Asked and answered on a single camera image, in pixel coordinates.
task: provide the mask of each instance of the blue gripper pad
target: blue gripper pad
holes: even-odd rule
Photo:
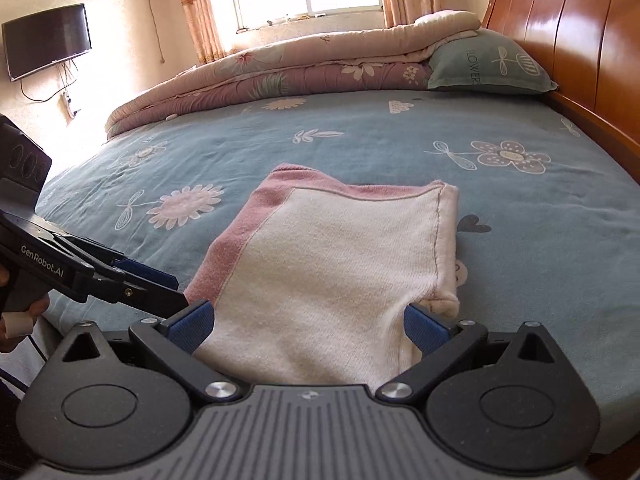
[[[191,306],[186,315],[179,312],[162,322],[164,336],[176,346],[193,354],[211,334],[214,325],[213,307],[209,301]]]
[[[422,352],[430,354],[450,339],[449,329],[410,304],[404,309],[404,333]]]
[[[113,266],[126,270],[131,274],[135,274],[144,280],[149,280],[150,282],[157,283],[158,285],[165,286],[166,288],[178,290],[178,280],[175,276],[162,272],[161,270],[154,269],[153,267],[143,265],[136,260],[124,258],[123,260],[115,262]]]

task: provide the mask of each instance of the wall-mounted tv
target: wall-mounted tv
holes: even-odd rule
[[[43,10],[2,24],[11,81],[91,50],[84,4]]]

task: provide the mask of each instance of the blue floral bed sheet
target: blue floral bed sheet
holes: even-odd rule
[[[528,97],[425,91],[318,94],[181,116],[123,134],[52,179],[38,212],[178,277],[263,178],[289,162],[347,184],[460,189],[460,316],[548,327],[602,412],[595,452],[640,430],[640,187],[566,118]],[[143,314],[54,294],[62,333]]]

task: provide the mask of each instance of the ridged gray surface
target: ridged gray surface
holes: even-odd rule
[[[569,478],[567,473],[555,476]],[[244,401],[204,409],[189,436],[154,462],[95,476],[102,480],[488,477],[493,476],[459,464],[436,447],[415,412],[375,402],[361,386],[257,386]],[[24,478],[92,476],[39,466]]]

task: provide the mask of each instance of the hand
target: hand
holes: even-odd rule
[[[0,286],[5,286],[7,283],[9,283],[9,271],[6,270],[2,266],[2,264],[0,264]],[[34,301],[33,303],[31,303],[31,306],[29,307],[29,315],[33,319],[34,325],[48,307],[48,294],[45,294],[44,297],[40,298],[38,301]],[[0,320],[0,352],[6,354],[14,351],[15,347],[17,347],[25,337],[26,336],[7,339],[6,327],[4,326],[4,318]]]

